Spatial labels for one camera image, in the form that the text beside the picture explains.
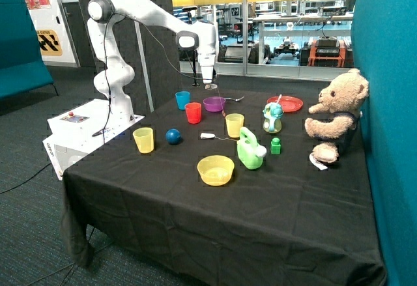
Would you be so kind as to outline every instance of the glass window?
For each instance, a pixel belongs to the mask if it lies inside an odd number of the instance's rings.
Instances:
[[[195,4],[197,9],[189,18],[181,11],[183,7],[176,7],[179,18],[186,22],[202,18],[216,24],[216,68],[221,74],[327,79],[354,66],[351,23],[355,0],[184,3]],[[182,61],[181,68],[189,70],[188,58],[184,56]]]

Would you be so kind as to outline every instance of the black tablecloth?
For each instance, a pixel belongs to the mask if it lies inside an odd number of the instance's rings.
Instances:
[[[193,89],[192,101],[215,95]],[[203,110],[199,124],[188,124],[172,100],[65,172],[61,232],[72,258],[83,266],[91,261],[85,237],[91,224],[210,285],[382,285],[361,135],[336,165],[319,171],[308,160],[317,142],[304,131],[316,98],[294,94],[304,107],[285,113],[281,132],[272,135],[262,129],[262,110],[276,93],[222,95],[245,96],[227,102],[225,112],[244,114],[245,126],[268,149],[263,165],[246,169],[235,141],[199,138],[201,132],[227,137],[221,113]],[[142,126],[154,129],[150,154],[140,154],[132,139]],[[181,132],[179,145],[166,142],[170,128]],[[281,139],[281,154],[270,153],[273,137]],[[207,186],[197,172],[198,161],[213,154],[235,163],[225,186]]]

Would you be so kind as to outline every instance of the yellow cup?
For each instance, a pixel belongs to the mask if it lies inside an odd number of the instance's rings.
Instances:
[[[152,128],[138,128],[133,132],[140,153],[147,154],[154,150],[154,131]]]
[[[245,117],[239,113],[231,113],[226,115],[226,127],[227,133],[230,137],[239,137],[240,128],[243,126],[243,121]]]

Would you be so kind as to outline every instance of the yellow bowl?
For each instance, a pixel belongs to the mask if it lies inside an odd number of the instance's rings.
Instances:
[[[225,156],[208,156],[200,160],[197,170],[204,183],[221,186],[230,181],[235,164]]]

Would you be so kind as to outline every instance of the green watering can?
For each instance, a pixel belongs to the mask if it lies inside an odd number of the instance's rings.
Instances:
[[[237,155],[245,167],[254,170],[262,165],[266,148],[258,144],[255,134],[243,126],[237,141]]]

